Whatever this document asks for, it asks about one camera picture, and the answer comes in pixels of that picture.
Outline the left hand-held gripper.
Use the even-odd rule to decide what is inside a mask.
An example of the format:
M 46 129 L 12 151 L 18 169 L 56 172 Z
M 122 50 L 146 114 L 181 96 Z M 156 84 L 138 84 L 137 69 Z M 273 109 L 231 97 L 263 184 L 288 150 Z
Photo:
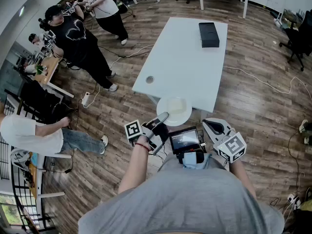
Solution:
M 151 154 L 156 155 L 169 138 L 169 131 L 164 121 L 169 117 L 168 112 L 163 112 L 153 120 L 145 122 L 142 125 L 138 120 L 124 125 L 128 142 L 134 146 L 134 143 L 140 136 L 147 138 L 147 143 L 151 148 Z

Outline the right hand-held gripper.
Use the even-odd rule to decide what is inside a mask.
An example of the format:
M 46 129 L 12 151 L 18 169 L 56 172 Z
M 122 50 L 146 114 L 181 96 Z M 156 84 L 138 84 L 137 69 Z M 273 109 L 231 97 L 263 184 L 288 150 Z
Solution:
M 231 130 L 227 121 L 218 118 L 206 118 L 202 121 L 202 125 L 210 140 L 216 142 L 213 145 L 214 150 L 226 161 L 234 163 L 245 155 L 247 144 L 239 132 L 231 131 L 219 141 L 220 136 Z

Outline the pale white food block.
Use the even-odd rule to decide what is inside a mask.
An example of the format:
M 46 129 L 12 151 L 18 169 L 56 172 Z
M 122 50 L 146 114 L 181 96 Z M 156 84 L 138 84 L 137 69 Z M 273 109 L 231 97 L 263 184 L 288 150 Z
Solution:
M 173 114 L 182 114 L 187 109 L 187 101 L 186 99 L 179 97 L 171 97 L 167 99 L 167 112 L 170 115 Z

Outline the white round plate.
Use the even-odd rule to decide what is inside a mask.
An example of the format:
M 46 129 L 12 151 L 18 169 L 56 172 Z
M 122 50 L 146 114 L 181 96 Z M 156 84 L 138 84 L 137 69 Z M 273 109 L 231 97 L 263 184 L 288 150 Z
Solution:
M 160 115 L 163 112 L 167 112 L 167 99 L 169 98 L 175 98 L 174 96 L 167 96 L 163 97 L 159 100 L 157 107 L 156 107 L 156 113 L 157 115 Z M 169 117 L 164 121 L 164 124 L 167 126 L 179 126 L 184 124 L 189 117 L 191 116 L 192 113 L 192 104 L 187 101 L 187 109 L 184 113 L 182 114 L 173 114 L 170 115 Z

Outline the person's left forearm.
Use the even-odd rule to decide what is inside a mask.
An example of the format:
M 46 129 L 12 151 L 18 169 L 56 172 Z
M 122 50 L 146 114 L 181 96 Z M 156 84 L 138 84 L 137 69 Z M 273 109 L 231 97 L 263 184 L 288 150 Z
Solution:
M 118 188 L 118 194 L 141 185 L 146 180 L 148 157 L 151 148 L 145 136 L 140 136 L 136 141 L 130 163 Z

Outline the person's right forearm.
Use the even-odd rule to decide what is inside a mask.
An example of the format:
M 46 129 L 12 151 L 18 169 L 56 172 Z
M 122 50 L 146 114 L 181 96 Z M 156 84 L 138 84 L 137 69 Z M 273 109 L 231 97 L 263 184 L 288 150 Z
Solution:
M 237 159 L 235 162 L 230 163 L 229 170 L 233 175 L 235 175 L 242 182 L 243 186 L 256 199 L 255 188 L 246 173 L 246 170 L 243 166 L 243 162 L 240 159 Z

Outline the white rectangular table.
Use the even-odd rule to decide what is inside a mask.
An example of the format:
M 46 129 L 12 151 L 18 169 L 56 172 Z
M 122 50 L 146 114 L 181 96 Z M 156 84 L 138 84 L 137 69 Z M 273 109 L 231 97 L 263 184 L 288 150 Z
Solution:
M 223 70 L 228 25 L 214 22 L 218 48 L 202 48 L 201 19 L 170 17 L 147 57 L 133 91 L 162 98 L 188 99 L 192 107 L 213 112 Z M 152 84 L 146 83 L 154 77 Z

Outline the black chest-mounted screen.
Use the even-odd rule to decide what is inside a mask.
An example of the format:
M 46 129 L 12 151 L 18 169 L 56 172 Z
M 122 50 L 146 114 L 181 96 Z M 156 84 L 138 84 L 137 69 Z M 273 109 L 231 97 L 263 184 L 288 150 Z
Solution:
M 196 150 L 200 147 L 200 142 L 196 127 L 189 127 L 183 130 L 170 132 L 169 139 L 174 155 Z

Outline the person's grey shirt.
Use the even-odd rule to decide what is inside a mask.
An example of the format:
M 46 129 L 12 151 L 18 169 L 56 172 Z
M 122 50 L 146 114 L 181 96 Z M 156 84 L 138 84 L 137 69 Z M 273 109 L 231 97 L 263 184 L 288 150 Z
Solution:
M 136 188 L 98 205 L 78 221 L 78 234 L 282 234 L 284 217 L 261 203 L 214 158 L 204 169 L 168 156 Z

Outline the black rectangular box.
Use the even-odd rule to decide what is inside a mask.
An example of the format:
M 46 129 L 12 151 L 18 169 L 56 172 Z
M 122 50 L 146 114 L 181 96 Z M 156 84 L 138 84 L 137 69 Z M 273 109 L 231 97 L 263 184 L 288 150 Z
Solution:
M 218 48 L 219 37 L 213 22 L 200 22 L 199 33 L 202 48 Z

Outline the wooden desk with white legs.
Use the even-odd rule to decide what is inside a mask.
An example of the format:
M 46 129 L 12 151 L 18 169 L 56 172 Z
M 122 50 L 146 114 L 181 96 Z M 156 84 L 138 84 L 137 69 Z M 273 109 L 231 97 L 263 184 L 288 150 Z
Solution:
M 55 73 L 58 65 L 60 62 L 60 58 L 56 58 L 56 57 L 45 57 L 42 62 L 41 65 L 43 66 L 43 71 L 41 74 L 36 74 L 34 76 L 34 80 L 36 80 L 37 82 L 43 84 L 43 85 L 47 85 L 50 88 L 66 95 L 69 96 L 70 98 L 74 98 L 75 96 L 61 88 L 59 88 L 58 86 L 54 85 L 51 82 L 51 78 L 53 76 L 53 74 Z

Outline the cluttered wooden side table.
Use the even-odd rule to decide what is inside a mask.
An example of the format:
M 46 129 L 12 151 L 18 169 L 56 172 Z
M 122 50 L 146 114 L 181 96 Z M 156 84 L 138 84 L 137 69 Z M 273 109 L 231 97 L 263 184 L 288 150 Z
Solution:
M 46 172 L 44 169 L 45 165 L 45 156 L 39 155 L 36 153 L 30 153 L 30 163 L 29 163 L 29 172 L 32 176 L 32 183 L 28 183 L 30 192 L 34 196 L 36 200 L 42 198 L 49 198 L 49 197 L 57 197 L 57 196 L 64 196 L 65 192 L 56 192 L 56 193 L 47 193 L 44 194 L 42 187 L 43 187 L 43 175 Z

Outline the white helmet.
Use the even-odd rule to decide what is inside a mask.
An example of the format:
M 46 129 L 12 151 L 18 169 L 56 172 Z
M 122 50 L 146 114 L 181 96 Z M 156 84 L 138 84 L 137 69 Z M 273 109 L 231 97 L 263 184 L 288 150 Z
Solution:
M 10 160 L 13 166 L 21 170 L 29 170 L 30 153 L 26 150 L 15 148 L 10 153 Z

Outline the black chest mount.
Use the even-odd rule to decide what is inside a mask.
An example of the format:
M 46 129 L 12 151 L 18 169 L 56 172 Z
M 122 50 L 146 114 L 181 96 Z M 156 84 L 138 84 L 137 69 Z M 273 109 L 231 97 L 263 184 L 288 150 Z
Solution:
M 201 170 L 204 169 L 209 156 L 203 152 L 180 153 L 177 159 L 184 169 Z

